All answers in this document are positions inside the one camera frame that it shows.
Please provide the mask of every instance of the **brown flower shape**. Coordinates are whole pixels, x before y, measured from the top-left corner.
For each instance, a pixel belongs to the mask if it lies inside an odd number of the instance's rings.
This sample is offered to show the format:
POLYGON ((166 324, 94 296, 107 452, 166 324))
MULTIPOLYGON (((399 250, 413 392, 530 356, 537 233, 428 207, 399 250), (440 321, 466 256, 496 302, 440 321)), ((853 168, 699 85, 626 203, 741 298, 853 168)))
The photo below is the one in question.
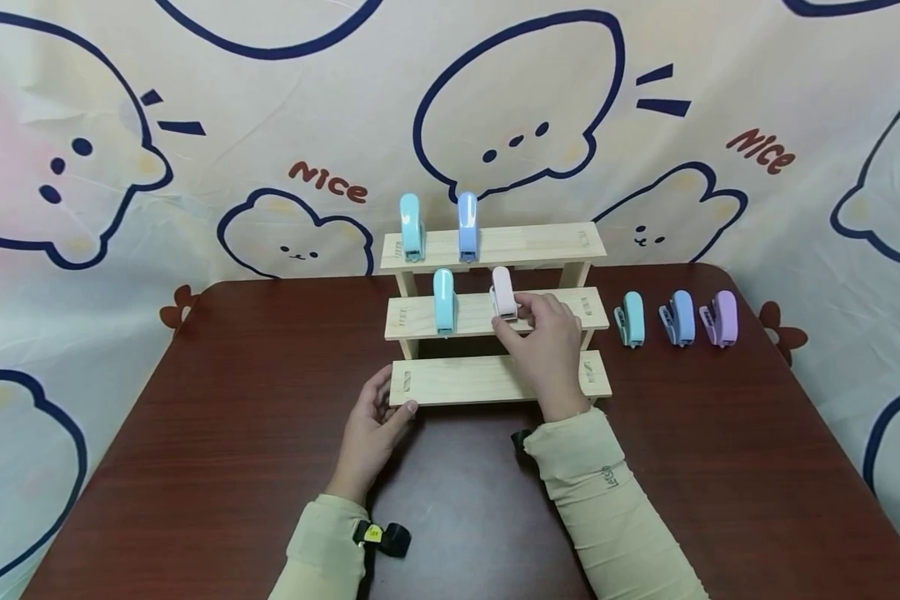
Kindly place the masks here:
POLYGON ((760 308, 760 323, 777 334, 777 349, 783 355, 783 360, 792 367, 791 350, 796 350, 807 343, 809 336, 796 327, 780 327, 780 305, 773 301, 765 302, 760 308))
POLYGON ((177 329, 183 325, 183 309, 191 308, 197 304, 199 294, 192 294, 189 285, 181 285, 173 292, 173 306, 164 306, 160 309, 160 321, 168 328, 177 329))

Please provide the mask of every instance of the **wooden shelf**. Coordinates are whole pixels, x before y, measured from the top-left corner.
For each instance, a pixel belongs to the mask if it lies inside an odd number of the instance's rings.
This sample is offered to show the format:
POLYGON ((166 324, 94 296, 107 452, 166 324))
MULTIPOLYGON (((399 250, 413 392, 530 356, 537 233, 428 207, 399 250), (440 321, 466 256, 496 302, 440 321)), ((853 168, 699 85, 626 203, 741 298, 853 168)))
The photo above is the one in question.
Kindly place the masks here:
MULTIPOLYGON (((598 350, 580 353, 580 385, 584 396, 612 394, 598 350)), ((421 406, 510 403, 534 399, 516 374, 511 356, 433 358, 393 362, 392 406, 417 400, 421 406)))
MULTIPOLYGON (((584 331, 608 329, 610 323, 603 310, 600 292, 595 287, 569 288, 558 290, 532 290, 530 294, 552 294, 558 301, 566 303, 572 313, 580 317, 584 331)), ((490 327, 493 305, 487 294, 457 295, 457 332, 449 337, 473 337, 493 335, 490 327)), ((512 321, 511 326, 523 333, 533 330, 524 320, 512 321)), ((433 327, 433 296, 392 297, 387 305, 387 329, 384 338, 388 341, 429 340, 443 338, 433 327)))
POLYGON ((461 262, 458 230, 427 232, 426 258, 407 262, 399 233, 388 233, 380 257, 380 273, 417 271, 440 267, 494 267, 545 262, 587 262, 606 257, 600 233, 593 222, 560 222, 556 225, 526 227, 485 227, 480 229, 479 261, 461 262))

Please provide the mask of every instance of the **cartoon character outline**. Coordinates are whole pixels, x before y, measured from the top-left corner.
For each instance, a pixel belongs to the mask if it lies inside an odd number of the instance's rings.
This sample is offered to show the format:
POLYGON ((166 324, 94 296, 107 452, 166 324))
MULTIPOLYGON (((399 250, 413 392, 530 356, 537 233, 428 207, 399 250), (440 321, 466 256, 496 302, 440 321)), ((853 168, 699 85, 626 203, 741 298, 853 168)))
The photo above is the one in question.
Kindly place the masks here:
POLYGON ((862 478, 867 482, 867 486, 871 488, 873 495, 878 498, 880 494, 876 492, 873 469, 876 467, 876 457, 880 451, 880 444, 883 443, 883 437, 887 433, 887 429, 890 428, 893 418, 898 414, 900 414, 900 396, 891 400, 877 415, 876 421, 873 422, 871 434, 867 438, 867 446, 864 448, 864 462, 862 462, 861 468, 862 478))
POLYGON ((423 168, 426 169, 426 171, 429 172, 431 176, 436 178, 440 183, 448 185, 447 193, 450 197, 450 202, 457 202, 458 180, 444 175, 442 171, 437 169, 437 167, 433 165, 431 163, 431 160, 427 157, 426 151, 424 150, 423 146, 424 120, 426 119, 428 110, 433 105, 433 100, 436 100, 440 91, 442 91, 446 87, 446 84, 448 84, 452 80, 452 78, 457 76, 464 68, 466 68, 467 65, 476 61, 476 59, 480 58, 483 54, 486 54, 490 50, 493 50, 494 48, 496 48, 496 46, 507 43, 509 42, 509 40, 512 40, 514 38, 525 36, 525 34, 527 33, 534 33, 556 25, 565 25, 578 22, 596 23, 607 28, 607 30, 610 32, 610 34, 612 34, 613 37, 616 62, 614 66, 612 82, 610 82, 610 87, 607 90, 607 96, 603 99, 602 106, 597 110, 594 119, 587 127, 584 128, 582 133, 583 139, 587 141, 587 156, 582 160, 580 164, 578 164, 576 167, 572 167, 568 171, 555 171, 550 167, 545 167, 543 170, 535 172, 530 176, 521 178, 517 182, 482 191, 482 193, 477 196, 477 200, 483 200, 483 198, 486 198, 487 196, 493 194, 500 194, 514 188, 520 188, 521 186, 536 182, 538 181, 538 179, 545 177, 556 179, 574 177, 583 169, 587 168, 591 160, 593 160, 593 157, 595 156, 597 151, 597 140, 594 137, 594 132, 596 131, 596 128, 600 126, 603 119, 607 116, 607 113, 609 113, 610 108, 613 106, 613 102, 616 100, 617 94, 620 93, 620 87, 622 86, 624 78, 624 65, 626 63, 626 57, 623 31, 620 28, 620 22, 609 12, 597 11, 593 10, 593 8, 584 8, 583 10, 578 11, 557 12, 555 14, 546 15, 546 17, 533 18, 522 23, 512 25, 511 27, 507 27, 507 29, 502 30, 501 32, 496 32, 493 34, 493 36, 482 40, 482 42, 464 52, 461 57, 457 58, 456 61, 452 62, 450 66, 448 66, 448 68, 444 69, 442 73, 437 76, 436 80, 433 81, 430 88, 427 89, 426 93, 424 93, 423 100, 420 101, 420 105, 419 107, 417 107, 417 114, 413 116, 413 151, 417 154, 417 159, 419 160, 420 164, 423 165, 423 168))
POLYGON ((7 250, 44 252, 47 254, 47 257, 51 259, 52 263, 54 265, 57 265, 61 269, 71 271, 89 269, 90 267, 94 267, 100 264, 101 261, 107 257, 109 241, 111 238, 113 238, 113 235, 122 225, 123 216, 126 215, 129 204, 133 200, 133 197, 136 195, 136 193, 148 192, 159 188, 164 188, 164 186, 166 186, 173 180, 172 167, 170 166, 170 162, 168 162, 168 160, 163 156, 163 152, 160 152, 158 147, 153 145, 151 130, 149 130, 149 125, 146 116, 144 115, 143 107, 141 106, 137 95, 129 86, 126 78, 124 78, 120 71, 117 70, 116 66, 110 62, 110 59, 107 58, 107 56, 103 55, 103 52, 100 50, 100 48, 98 48, 94 44, 91 44, 83 37, 78 36, 75 32, 64 29, 64 27, 60 27, 59 25, 48 23, 46 21, 41 21, 39 19, 31 17, 22 17, 22 15, 19 14, 0 12, 0 24, 12 27, 20 27, 40 33, 50 34, 50 36, 54 36, 57 38, 62 38, 64 40, 67 40, 67 42, 76 44, 85 52, 89 52, 90 55, 95 57, 104 66, 107 66, 107 69, 109 69, 111 74, 113 74, 117 81, 120 82, 123 90, 126 91, 130 101, 132 101, 132 105, 137 114, 137 118, 139 118, 140 120, 142 149, 153 153, 154 156, 158 157, 160 159, 160 162, 163 163, 165 169, 164 175, 163 177, 160 177, 157 182, 143 184, 132 183, 129 185, 127 191, 123 194, 122 200, 119 204, 119 207, 117 207, 117 211, 113 217, 113 220, 110 222, 109 227, 104 228, 103 232, 100 234, 100 236, 98 236, 98 239, 100 239, 100 250, 97 251, 94 257, 90 257, 86 261, 71 262, 70 260, 67 260, 58 251, 56 244, 54 244, 54 242, 52 241, 22 241, 0 237, 0 248, 7 248, 7 250))
POLYGON ((255 58, 257 61, 286 61, 288 58, 305 57, 326 50, 332 45, 342 42, 350 33, 360 29, 364 22, 370 18, 370 15, 373 15, 377 8, 380 8, 380 5, 383 2, 383 0, 364 0, 363 5, 360 8, 357 8, 347 20, 320 37, 315 37, 314 39, 309 39, 306 42, 300 42, 298 44, 281 46, 279 48, 257 48, 246 44, 231 42, 231 40, 226 39, 225 37, 218 36, 216 33, 208 30, 207 27, 204 27, 197 21, 187 17, 180 8, 173 5, 172 0, 155 1, 174 21, 183 25, 191 33, 196 34, 196 36, 205 39, 206 42, 232 54, 245 58, 255 58))
POLYGON ((0 381, 9 381, 25 387, 33 396, 33 408, 52 418, 53 421, 56 421, 61 428, 70 435, 73 440, 73 447, 76 449, 77 454, 77 479, 76 481, 73 481, 70 498, 60 512, 60 516, 54 520, 50 529, 40 536, 40 538, 36 539, 36 542, 24 550, 18 557, 15 557, 12 561, 4 564, 4 566, 0 568, 1 578, 3 575, 10 573, 14 568, 19 567, 22 562, 27 560, 27 558, 33 556, 33 554, 35 554, 44 544, 50 541, 50 538, 57 535, 60 527, 63 526, 66 518, 73 510, 73 505, 77 503, 80 490, 82 490, 86 475, 88 475, 88 446, 86 446, 83 431, 80 430, 77 423, 57 404, 54 404, 47 399, 47 394, 44 392, 43 386, 40 385, 40 382, 32 377, 32 375, 26 374, 25 372, 9 370, 9 368, 0 368, 0 381))
MULTIPOLYGON (((633 192, 633 194, 628 195, 625 198, 623 198, 620 202, 614 203, 613 206, 611 206, 607 210, 603 210, 600 214, 598 214, 596 217, 594 217, 593 221, 595 223, 600 223, 600 221, 603 220, 604 218, 606 218, 608 215, 612 215, 615 210, 619 209, 622 206, 625 206, 625 204, 627 204, 628 202, 631 202, 632 200, 635 200, 635 198, 639 198, 640 196, 652 191, 653 189, 656 189, 658 187, 658 185, 666 182, 667 179, 669 179, 671 176, 676 175, 679 172, 685 171, 685 170, 696 171, 696 172, 700 173, 701 175, 703 175, 703 177, 705 179, 707 179, 707 191, 705 191, 704 194, 702 195, 702 197, 700 198, 700 200, 697 201, 698 203, 705 203, 708 200, 711 200, 711 198, 716 198, 716 197, 720 197, 720 196, 729 196, 732 198, 736 198, 736 201, 739 202, 739 208, 737 208, 737 211, 733 214, 733 216, 730 217, 730 219, 727 222, 725 222, 720 228, 718 228, 716 230, 716 232, 709 239, 709 241, 705 242, 705 244, 702 247, 702 250, 698 251, 694 255, 694 257, 692 257, 690 260, 688 260, 688 262, 693 263, 693 262, 696 262, 697 260, 700 260, 703 257, 703 254, 709 252, 710 248, 713 247, 714 244, 716 244, 717 240, 720 239, 720 236, 723 235, 723 232, 726 232, 727 229, 729 229, 736 221, 738 221, 740 219, 740 217, 744 214, 744 211, 747 209, 747 205, 748 205, 747 194, 745 194, 743 191, 738 190, 738 189, 731 189, 731 188, 717 189, 717 174, 706 163, 697 162, 697 160, 691 160, 691 162, 685 162, 684 164, 679 164, 676 167, 673 167, 673 169, 671 169, 670 171, 666 171, 663 175, 658 177, 656 182, 653 182, 650 185, 641 187, 640 189, 633 192)), ((638 243, 638 245, 641 248, 645 248, 646 241, 647 240, 645 239, 644 244, 638 243)))
POLYGON ((800 17, 846 17, 848 14, 869 13, 879 11, 880 8, 891 7, 900 4, 900 0, 854 0, 841 2, 841 4, 817 4, 810 0, 783 0, 791 11, 800 17))
POLYGON ((886 141, 888 135, 891 134, 893 128, 897 126, 897 122, 899 120, 900 109, 898 110, 896 115, 893 115, 893 119, 891 120, 890 125, 887 125, 886 130, 884 130, 884 132, 880 135, 880 138, 876 141, 876 144, 873 146, 873 150, 867 155, 867 159, 862 165, 860 176, 857 177, 856 183, 847 191, 846 194, 844 194, 840 198, 840 201, 837 202, 837 206, 834 207, 833 211, 830 213, 830 227, 833 228, 834 232, 843 235, 844 238, 865 240, 869 242, 869 245, 873 246, 874 250, 883 254, 884 257, 900 264, 900 251, 894 250, 894 248, 891 247, 887 242, 883 241, 878 233, 874 232, 873 229, 851 228, 847 225, 844 225, 844 223, 840 220, 840 212, 843 207, 846 206, 850 198, 853 198, 858 192, 860 192, 867 186, 867 177, 869 169, 871 169, 873 159, 878 155, 880 147, 884 144, 884 141, 886 141))
POLYGON ((369 276, 369 274, 373 274, 373 234, 369 232, 369 229, 361 225, 356 219, 344 215, 331 215, 329 217, 320 217, 317 215, 317 211, 310 208, 309 204, 304 202, 302 197, 297 196, 296 194, 291 194, 291 192, 286 192, 284 190, 276 189, 273 187, 262 187, 260 189, 254 190, 247 197, 247 200, 237 204, 236 207, 232 207, 227 210, 227 213, 223 215, 221 221, 217 224, 217 240, 220 242, 220 245, 223 247, 223 250, 229 254, 229 257, 236 262, 236 264, 241 265, 249 271, 252 271, 258 276, 262 278, 271 278, 271 279, 282 279, 283 277, 276 276, 276 274, 272 274, 269 272, 263 272, 253 265, 250 265, 246 260, 237 257, 237 254, 230 248, 230 245, 227 241, 227 229, 230 226, 230 223, 233 222, 237 216, 240 216, 242 213, 245 213, 247 210, 252 210, 256 207, 257 201, 260 198, 265 198, 266 196, 279 196, 280 198, 286 198, 286 200, 296 203, 298 207, 302 208, 305 213, 310 217, 312 225, 315 228, 320 228, 326 225, 326 223, 335 223, 335 222, 343 222, 349 223, 349 225, 354 226, 358 232, 363 235, 364 240, 366 242, 363 244, 363 254, 367 259, 367 271, 364 273, 364 276, 369 276))

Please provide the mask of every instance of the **light blue stapler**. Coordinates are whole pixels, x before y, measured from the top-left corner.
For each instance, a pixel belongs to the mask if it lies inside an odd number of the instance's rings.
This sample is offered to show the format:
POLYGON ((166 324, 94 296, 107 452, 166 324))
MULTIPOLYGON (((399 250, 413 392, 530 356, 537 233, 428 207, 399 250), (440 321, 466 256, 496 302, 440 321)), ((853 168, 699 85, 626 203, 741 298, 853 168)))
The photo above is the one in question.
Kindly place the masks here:
POLYGON ((433 322, 437 335, 448 337, 457 331, 457 294, 449 269, 438 269, 433 274, 433 322))
POLYGON ((473 192, 463 192, 457 200, 457 215, 460 217, 460 259, 463 262, 477 260, 477 196, 473 192))
POLYGON ((693 299, 686 290, 673 292, 670 306, 660 306, 660 318, 667 329, 667 336, 673 346, 690 345, 697 338, 697 326, 694 322, 693 299))
POLYGON ((624 346, 637 348, 643 346, 645 338, 643 323, 643 297, 639 292, 627 292, 624 305, 613 309, 613 316, 620 330, 620 339, 624 346))
POLYGON ((403 257, 407 262, 424 259, 423 221, 420 221, 420 198, 417 194, 400 197, 400 236, 403 242, 403 257))

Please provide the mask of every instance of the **left hand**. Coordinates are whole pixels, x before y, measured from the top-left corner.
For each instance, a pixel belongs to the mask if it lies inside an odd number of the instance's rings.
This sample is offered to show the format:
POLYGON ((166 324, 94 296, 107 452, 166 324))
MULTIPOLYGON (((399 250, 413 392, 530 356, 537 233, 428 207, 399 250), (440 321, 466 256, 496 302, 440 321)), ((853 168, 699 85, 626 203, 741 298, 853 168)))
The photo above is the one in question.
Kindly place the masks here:
POLYGON ((362 506, 374 480, 410 426, 417 403, 411 400, 399 408, 389 408, 387 403, 392 370, 393 365, 387 365, 363 384, 343 430, 337 469, 324 493, 362 506))

